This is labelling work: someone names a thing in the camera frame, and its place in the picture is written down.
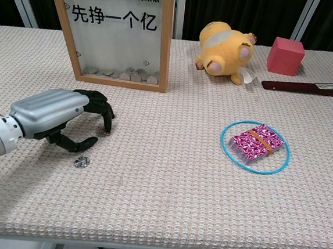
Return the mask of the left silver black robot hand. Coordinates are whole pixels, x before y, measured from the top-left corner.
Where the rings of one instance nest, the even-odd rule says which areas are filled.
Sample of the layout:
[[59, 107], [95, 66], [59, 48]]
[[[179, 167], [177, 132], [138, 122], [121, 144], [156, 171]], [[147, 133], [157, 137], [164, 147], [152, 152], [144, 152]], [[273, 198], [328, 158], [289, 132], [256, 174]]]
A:
[[84, 112], [100, 114], [105, 132], [111, 132], [115, 114], [107, 97], [95, 90], [47, 90], [12, 103], [9, 115], [19, 123], [26, 139], [45, 138], [49, 143], [76, 153], [89, 149], [98, 141], [91, 136], [74, 142], [62, 134], [67, 123]]

